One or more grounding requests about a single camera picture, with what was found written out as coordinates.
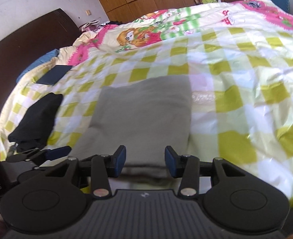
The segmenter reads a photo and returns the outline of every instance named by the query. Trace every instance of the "black folded cloth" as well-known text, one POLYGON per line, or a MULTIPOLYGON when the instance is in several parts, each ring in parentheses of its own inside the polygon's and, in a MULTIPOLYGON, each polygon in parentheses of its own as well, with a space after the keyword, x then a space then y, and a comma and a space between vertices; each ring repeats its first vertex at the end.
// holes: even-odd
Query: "black folded cloth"
POLYGON ((9 142, 18 144, 18 153, 43 149, 47 145, 62 101, 62 94, 49 93, 28 108, 19 125, 8 136, 9 142))

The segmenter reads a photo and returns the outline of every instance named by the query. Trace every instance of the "yellow and white checkered cloth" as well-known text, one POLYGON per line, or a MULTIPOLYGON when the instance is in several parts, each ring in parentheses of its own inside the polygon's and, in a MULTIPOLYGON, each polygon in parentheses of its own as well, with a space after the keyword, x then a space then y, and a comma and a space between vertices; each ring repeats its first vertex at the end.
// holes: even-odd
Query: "yellow and white checkered cloth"
POLYGON ((26 74, 0 116, 0 159, 28 107, 49 92, 64 100, 48 148, 73 147, 87 129, 101 87, 189 76, 188 152, 223 157, 281 189, 293 205, 293 31, 212 27, 120 53, 94 49, 56 85, 34 83, 55 59, 26 74))

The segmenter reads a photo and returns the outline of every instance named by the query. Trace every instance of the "dark brown headboard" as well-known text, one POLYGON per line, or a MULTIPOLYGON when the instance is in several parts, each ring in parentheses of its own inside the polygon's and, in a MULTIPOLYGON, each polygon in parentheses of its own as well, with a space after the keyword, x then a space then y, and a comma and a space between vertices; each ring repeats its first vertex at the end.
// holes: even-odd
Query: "dark brown headboard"
POLYGON ((0 41, 0 112, 16 78, 29 64, 55 48, 72 45, 80 34, 71 18, 57 9, 0 41))

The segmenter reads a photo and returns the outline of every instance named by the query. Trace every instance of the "floral blanket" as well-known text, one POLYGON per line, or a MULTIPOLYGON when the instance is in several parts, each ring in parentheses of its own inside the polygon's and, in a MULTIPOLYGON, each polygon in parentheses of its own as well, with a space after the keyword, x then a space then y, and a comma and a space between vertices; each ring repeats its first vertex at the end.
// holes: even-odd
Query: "floral blanket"
POLYGON ((223 157, 282 190, 293 205, 293 16, 269 0, 157 11, 84 33, 14 88, 0 116, 0 159, 11 146, 8 135, 47 93, 64 95, 47 147, 73 147, 102 86, 170 74, 191 83, 187 153, 202 161, 223 157), (74 67, 54 86, 35 83, 56 64, 74 67))

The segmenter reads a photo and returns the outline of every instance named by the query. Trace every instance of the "dark blue notebook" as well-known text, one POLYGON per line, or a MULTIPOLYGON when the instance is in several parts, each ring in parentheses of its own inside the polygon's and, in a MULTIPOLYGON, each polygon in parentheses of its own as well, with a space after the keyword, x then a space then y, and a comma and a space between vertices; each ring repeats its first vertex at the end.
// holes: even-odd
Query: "dark blue notebook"
POLYGON ((72 68, 72 66, 55 65, 45 73, 36 83, 55 85, 72 68))

